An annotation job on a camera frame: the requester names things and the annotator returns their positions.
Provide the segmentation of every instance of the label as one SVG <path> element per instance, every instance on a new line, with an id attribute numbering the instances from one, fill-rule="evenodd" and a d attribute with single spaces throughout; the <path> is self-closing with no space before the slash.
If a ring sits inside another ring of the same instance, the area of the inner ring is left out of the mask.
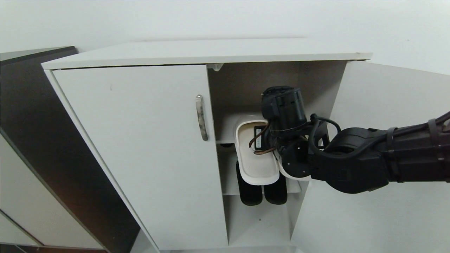
<path id="1" fill-rule="evenodd" d="M 261 131 L 262 131 L 261 129 L 256 129 L 256 135 L 261 133 Z M 261 139 L 262 139 L 262 136 L 259 136 L 258 138 L 256 138 L 255 148 L 257 148 L 257 149 L 261 148 Z"/>

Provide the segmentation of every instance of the white cabinet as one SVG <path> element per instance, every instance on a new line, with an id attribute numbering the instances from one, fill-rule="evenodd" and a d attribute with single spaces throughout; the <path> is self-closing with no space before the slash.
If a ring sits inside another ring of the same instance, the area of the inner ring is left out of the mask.
<path id="1" fill-rule="evenodd" d="M 300 87 L 306 114 L 329 117 L 347 62 L 370 58 L 362 52 L 310 39 L 134 42 L 43 67 L 159 250 L 290 251 L 302 248 L 295 231 L 308 182 L 288 181 L 284 205 L 245 206 L 235 182 L 235 150 L 220 144 L 234 142 L 237 118 L 258 112 L 261 93 L 271 86 Z M 216 72 L 209 63 L 225 64 Z M 206 141 L 197 95 L 203 96 Z"/>

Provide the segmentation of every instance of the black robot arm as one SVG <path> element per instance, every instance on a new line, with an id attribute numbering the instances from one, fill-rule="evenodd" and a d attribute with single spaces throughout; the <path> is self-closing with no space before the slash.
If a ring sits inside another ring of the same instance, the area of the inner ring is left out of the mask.
<path id="1" fill-rule="evenodd" d="M 341 131 L 334 121 L 315 114 L 307 121 L 299 89 L 269 88 L 262 104 L 262 114 L 270 123 L 264 140 L 276 149 L 284 170 L 293 177 L 311 175 L 351 194 L 390 181 L 450 182 L 450 112 L 415 126 Z M 332 141 L 325 122 L 337 127 Z"/>

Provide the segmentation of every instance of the cable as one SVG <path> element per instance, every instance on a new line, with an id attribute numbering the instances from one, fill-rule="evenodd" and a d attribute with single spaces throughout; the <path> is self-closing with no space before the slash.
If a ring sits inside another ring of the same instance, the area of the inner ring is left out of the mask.
<path id="1" fill-rule="evenodd" d="M 436 119 L 436 124 L 440 125 L 443 124 L 445 121 L 450 119 L 450 112 L 447 112 L 446 114 L 440 116 L 439 118 Z M 328 121 L 328 119 L 323 118 L 323 117 L 319 117 L 315 114 L 311 115 L 311 121 L 314 121 L 314 126 L 311 130 L 310 133 L 310 137 L 308 138 L 308 146 L 311 149 L 311 151 L 316 154 L 316 155 L 320 155 L 322 157 L 327 157 L 327 158 L 333 158 L 333 159 L 350 159 L 353 157 L 356 157 L 358 155 L 360 155 L 362 152 L 364 152 L 366 149 L 384 141 L 386 139 L 386 134 L 377 136 L 375 138 L 373 138 L 371 141 L 364 143 L 362 146 L 360 146 L 359 148 L 353 150 L 350 153 L 347 154 L 340 154 L 340 155 L 336 155 L 336 154 L 329 154 L 326 153 L 322 150 L 320 150 L 318 147 L 316 147 L 316 145 L 314 144 L 314 135 L 315 132 L 317 131 L 317 128 L 319 127 L 320 121 L 326 121 L 329 122 L 331 120 Z M 423 123 L 423 124 L 418 124 L 418 125 L 414 125 L 414 126 L 407 126 L 401 129 L 398 129 L 396 131 L 394 131 L 394 137 L 399 137 L 402 135 L 406 135 L 409 133 L 413 133 L 416 131 L 421 131 L 421 130 L 425 130 L 428 128 L 428 123 Z"/>
<path id="2" fill-rule="evenodd" d="M 338 133 L 341 131 L 341 127 L 340 127 L 339 124 L 337 124 L 335 121 L 332 121 L 332 120 L 329 119 L 329 118 L 317 116 L 316 114 L 313 114 L 313 115 L 315 115 L 315 116 L 314 116 L 315 118 L 317 118 L 317 119 L 319 119 L 319 120 L 321 120 L 321 121 L 328 122 L 328 123 L 332 124 L 333 126 L 335 126 Z"/>

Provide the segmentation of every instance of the metal handle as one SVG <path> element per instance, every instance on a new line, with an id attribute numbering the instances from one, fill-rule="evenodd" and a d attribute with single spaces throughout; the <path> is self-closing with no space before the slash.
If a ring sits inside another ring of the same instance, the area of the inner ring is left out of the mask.
<path id="1" fill-rule="evenodd" d="M 195 107 L 197 108 L 198 126 L 200 127 L 200 134 L 204 141 L 208 140 L 208 134 L 206 133 L 205 113 L 203 112 L 203 96 L 197 95 L 195 97 Z"/>

